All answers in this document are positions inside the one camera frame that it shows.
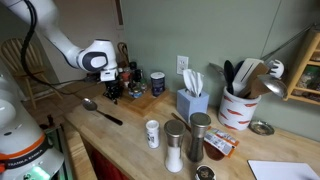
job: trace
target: butcher block counter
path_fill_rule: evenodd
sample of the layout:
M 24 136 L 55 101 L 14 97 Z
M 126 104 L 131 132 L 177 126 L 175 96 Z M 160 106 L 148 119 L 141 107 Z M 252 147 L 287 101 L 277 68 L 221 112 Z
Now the butcher block counter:
M 212 168 L 217 179 L 255 179 L 248 160 L 303 162 L 320 175 L 319 142 L 278 128 L 275 128 L 275 134 L 271 136 L 260 136 L 249 129 L 227 129 L 219 123 L 216 110 L 211 107 L 207 112 L 211 118 L 211 126 L 240 141 L 234 154 L 231 158 L 214 161 L 204 150 L 204 159 L 200 163 L 192 163 L 186 156 L 191 141 L 190 133 L 186 131 L 181 148 L 183 169 L 178 173 L 171 173 L 164 165 L 167 143 L 163 127 L 165 122 L 174 119 L 171 113 L 180 116 L 176 110 L 175 94 L 170 93 L 145 116 L 115 105 L 102 95 L 93 100 L 100 111 L 121 119 L 123 125 L 119 126 L 97 112 L 86 111 L 82 106 L 76 107 L 65 117 L 83 138 L 130 179 L 194 179 L 199 165 Z M 156 149 L 149 148 L 145 135 L 145 124 L 151 119 L 160 123 L 160 146 Z

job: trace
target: utensil holder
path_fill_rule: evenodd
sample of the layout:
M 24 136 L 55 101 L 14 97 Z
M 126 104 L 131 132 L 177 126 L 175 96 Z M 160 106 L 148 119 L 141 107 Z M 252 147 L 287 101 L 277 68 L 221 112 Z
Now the utensil holder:
M 191 96 L 186 89 L 177 92 L 177 110 L 183 119 L 190 123 L 190 116 L 195 112 L 207 113 L 209 94 L 201 91 L 200 97 Z
M 255 99 L 243 99 L 230 94 L 225 87 L 218 119 L 229 129 L 244 130 L 251 122 L 252 116 L 258 106 L 261 96 Z

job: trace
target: light blue tissue box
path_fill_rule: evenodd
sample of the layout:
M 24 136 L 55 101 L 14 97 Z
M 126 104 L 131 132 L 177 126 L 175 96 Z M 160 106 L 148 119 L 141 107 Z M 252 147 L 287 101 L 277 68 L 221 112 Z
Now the light blue tissue box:
M 195 112 L 207 113 L 209 103 L 209 94 L 201 91 L 200 97 L 192 97 L 186 92 L 186 89 L 180 89 L 177 92 L 177 110 L 180 115 L 190 122 L 189 117 Z

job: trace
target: small bowl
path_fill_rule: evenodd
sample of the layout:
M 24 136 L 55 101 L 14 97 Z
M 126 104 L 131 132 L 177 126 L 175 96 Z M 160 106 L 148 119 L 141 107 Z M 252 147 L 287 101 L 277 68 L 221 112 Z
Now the small bowl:
M 252 120 L 249 125 L 249 129 L 254 133 L 262 136 L 269 136 L 274 134 L 273 127 L 267 122 L 261 120 Z

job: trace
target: green wall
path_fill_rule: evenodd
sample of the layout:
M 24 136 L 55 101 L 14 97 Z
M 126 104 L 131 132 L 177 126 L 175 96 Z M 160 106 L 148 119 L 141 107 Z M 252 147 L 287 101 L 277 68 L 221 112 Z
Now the green wall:
M 320 17 L 316 0 L 122 0 L 125 37 L 131 61 L 149 77 L 166 75 L 173 92 L 184 88 L 176 74 L 176 57 L 189 57 L 189 68 L 204 74 L 209 103 L 219 106 L 225 82 L 208 66 L 233 64 L 247 57 L 260 58 L 276 49 Z M 294 63 L 301 38 L 272 59 L 286 67 Z M 284 102 L 264 95 L 256 119 L 320 141 L 319 106 Z

